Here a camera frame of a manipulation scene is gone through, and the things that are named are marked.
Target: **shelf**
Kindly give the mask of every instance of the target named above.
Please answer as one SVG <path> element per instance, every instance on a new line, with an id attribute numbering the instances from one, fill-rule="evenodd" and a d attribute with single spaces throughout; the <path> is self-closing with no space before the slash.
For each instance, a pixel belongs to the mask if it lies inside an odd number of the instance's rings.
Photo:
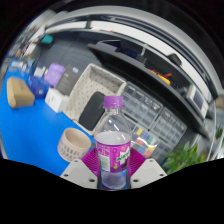
<path id="1" fill-rule="evenodd" d="M 112 52 L 93 44 L 88 44 L 88 47 L 105 68 L 115 71 L 144 91 L 153 94 L 184 123 L 209 139 L 209 134 L 196 112 L 175 89 L 162 81 L 157 75 L 124 54 Z"/>

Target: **small container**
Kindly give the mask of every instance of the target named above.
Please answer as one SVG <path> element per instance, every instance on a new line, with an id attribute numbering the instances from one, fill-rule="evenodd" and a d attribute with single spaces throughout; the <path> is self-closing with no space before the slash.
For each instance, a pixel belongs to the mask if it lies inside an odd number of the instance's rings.
<path id="1" fill-rule="evenodd" d="M 35 95 L 35 98 L 45 98 L 49 87 L 52 87 L 52 85 L 43 78 L 37 78 L 33 75 L 28 76 L 26 83 Z"/>

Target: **bottle label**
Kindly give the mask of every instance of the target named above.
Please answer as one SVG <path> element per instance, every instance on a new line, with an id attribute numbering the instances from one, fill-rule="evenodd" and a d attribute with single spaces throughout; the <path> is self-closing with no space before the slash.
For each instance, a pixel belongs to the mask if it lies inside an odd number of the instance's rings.
<path id="1" fill-rule="evenodd" d="M 104 145 L 96 142 L 101 168 L 110 173 L 119 173 L 127 168 L 131 142 L 123 145 Z"/>

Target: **cardboard box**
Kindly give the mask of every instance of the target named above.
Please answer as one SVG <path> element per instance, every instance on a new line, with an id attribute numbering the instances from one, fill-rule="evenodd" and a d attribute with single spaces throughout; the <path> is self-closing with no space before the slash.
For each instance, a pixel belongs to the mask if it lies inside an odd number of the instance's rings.
<path id="1" fill-rule="evenodd" d="M 35 100 L 35 96 L 26 83 L 15 77 L 7 80 L 7 98 L 12 108 L 32 106 Z"/>

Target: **desk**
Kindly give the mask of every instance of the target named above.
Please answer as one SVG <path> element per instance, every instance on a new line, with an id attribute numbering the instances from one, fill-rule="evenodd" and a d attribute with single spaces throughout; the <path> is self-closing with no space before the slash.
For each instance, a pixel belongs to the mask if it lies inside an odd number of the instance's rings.
<path id="1" fill-rule="evenodd" d="M 11 109 L 6 88 L 11 76 L 22 78 L 20 71 L 7 71 L 2 86 L 0 131 L 7 157 L 60 176 L 69 164 L 57 152 L 60 137 L 68 127 L 82 129 L 63 113 L 56 114 L 44 99 L 36 99 L 33 106 Z M 93 136 L 85 134 L 95 142 Z"/>

